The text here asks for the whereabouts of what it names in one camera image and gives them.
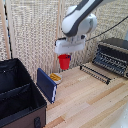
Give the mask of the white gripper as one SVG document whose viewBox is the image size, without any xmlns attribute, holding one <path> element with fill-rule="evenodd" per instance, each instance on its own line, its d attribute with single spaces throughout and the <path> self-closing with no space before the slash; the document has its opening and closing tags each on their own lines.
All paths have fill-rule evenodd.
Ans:
<svg viewBox="0 0 128 128">
<path fill-rule="evenodd" d="M 55 42 L 55 53 L 56 54 L 67 54 L 75 51 L 83 50 L 85 47 L 85 40 L 73 40 L 70 41 L 66 39 L 57 40 Z"/>
</svg>

